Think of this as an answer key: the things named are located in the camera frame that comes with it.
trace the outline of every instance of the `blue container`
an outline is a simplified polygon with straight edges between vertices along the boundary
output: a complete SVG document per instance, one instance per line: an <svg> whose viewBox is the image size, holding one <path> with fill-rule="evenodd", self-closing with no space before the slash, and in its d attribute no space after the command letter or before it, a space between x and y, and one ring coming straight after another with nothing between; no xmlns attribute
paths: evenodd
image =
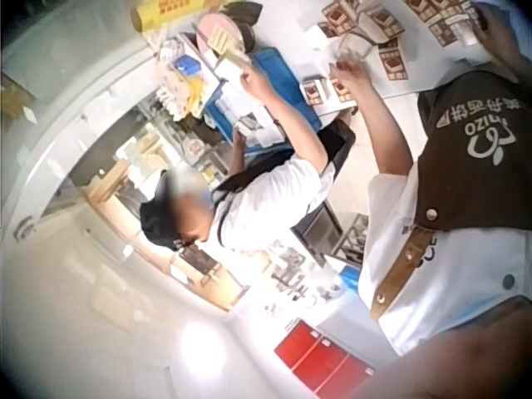
<svg viewBox="0 0 532 399"><path fill-rule="evenodd" d="M346 266L340 273L340 278L342 281L355 293L358 293L358 280L360 279L359 268L354 268L353 266Z"/></svg>
<svg viewBox="0 0 532 399"><path fill-rule="evenodd" d="M291 106L296 108L308 121L314 131L318 132L322 128L322 122L314 109L307 104L303 98L303 94L299 90L299 81L293 75L292 71L281 57L277 48L269 47L251 56L254 66L262 73L270 77L275 91ZM219 128L222 136L229 142L233 142L233 127L225 118L225 115L218 109L215 102L221 97L222 83L218 90L211 96L205 111L213 118L214 123ZM286 150L292 148L288 142L272 145L268 148L263 148L260 145L248 147L246 155L260 155L276 150Z"/></svg>
<svg viewBox="0 0 532 399"><path fill-rule="evenodd" d="M186 54L174 61L174 67L186 76L192 76L201 71L200 62Z"/></svg>

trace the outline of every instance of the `white shirt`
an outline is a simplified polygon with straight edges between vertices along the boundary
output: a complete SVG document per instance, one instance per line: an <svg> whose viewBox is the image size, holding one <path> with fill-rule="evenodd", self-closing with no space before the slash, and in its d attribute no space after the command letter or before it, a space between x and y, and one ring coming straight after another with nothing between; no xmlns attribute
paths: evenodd
<svg viewBox="0 0 532 399"><path fill-rule="evenodd" d="M408 177L378 175L368 187L369 228L358 290L369 308L375 290L411 233L406 228L413 224L417 185L414 164ZM503 280L509 275L515 283L505 289ZM508 298L525 295L532 299L531 279L531 232L459 229L436 234L421 267L379 324L390 344L403 355Z"/></svg>
<svg viewBox="0 0 532 399"><path fill-rule="evenodd" d="M232 249L264 249L327 198L334 173L332 162L320 175L309 161L294 155L219 204L209 238L199 246L222 263ZM228 206L220 230L221 247L218 229Z"/></svg>

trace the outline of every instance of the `brown apron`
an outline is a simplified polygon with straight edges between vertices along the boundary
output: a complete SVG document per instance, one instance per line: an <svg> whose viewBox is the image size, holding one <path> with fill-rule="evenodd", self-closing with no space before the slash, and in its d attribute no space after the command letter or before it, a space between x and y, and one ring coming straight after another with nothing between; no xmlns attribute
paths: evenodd
<svg viewBox="0 0 532 399"><path fill-rule="evenodd" d="M418 160L415 227L375 292L374 320L413 275L434 233L532 230L532 107L522 90L478 71L421 94L429 139Z"/></svg>

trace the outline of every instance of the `blue tray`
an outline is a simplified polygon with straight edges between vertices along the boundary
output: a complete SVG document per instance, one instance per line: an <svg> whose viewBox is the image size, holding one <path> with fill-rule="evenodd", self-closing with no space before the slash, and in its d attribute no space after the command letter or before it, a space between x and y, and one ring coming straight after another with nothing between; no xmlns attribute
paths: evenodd
<svg viewBox="0 0 532 399"><path fill-rule="evenodd" d="M322 128L322 122L314 109L307 104L303 98L303 94L299 90L299 82L293 75L290 68L281 57L281 54L275 47L268 47L251 56L252 62L257 69L262 71L265 75L270 77L275 91L291 106L296 108L307 119L314 131L318 132ZM215 105L215 102L221 97L224 82L218 87L216 92L210 97L205 107L207 112L218 126L222 136L229 142L233 143L233 127L225 118L225 115ZM260 145L248 147L246 155L259 155L275 150L285 150L292 148L289 142L272 145L268 148L263 148Z"/></svg>

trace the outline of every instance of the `bag strap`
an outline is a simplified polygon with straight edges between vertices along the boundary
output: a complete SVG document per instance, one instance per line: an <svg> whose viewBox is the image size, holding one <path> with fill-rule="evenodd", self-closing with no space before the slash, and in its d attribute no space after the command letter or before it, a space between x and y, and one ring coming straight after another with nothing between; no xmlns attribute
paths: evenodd
<svg viewBox="0 0 532 399"><path fill-rule="evenodd" d="M237 191L236 193L231 193L230 191L225 191L220 198L214 203L214 212L218 209L219 205L224 202L227 197L229 197L229 194L238 194L241 190ZM222 243L222 226L224 225L225 218L227 218L227 215L229 214L229 211L231 210L231 205L233 204L234 196L231 198L231 200L228 202L227 206L224 209L224 212L222 213L222 216L219 218L218 223L218 229L216 230L216 237L218 238L218 243L222 248L224 247L224 244Z"/></svg>
<svg viewBox="0 0 532 399"><path fill-rule="evenodd" d="M373 295L371 316L378 322L399 295L431 243L436 231L415 227L402 248L387 276L382 280Z"/></svg>

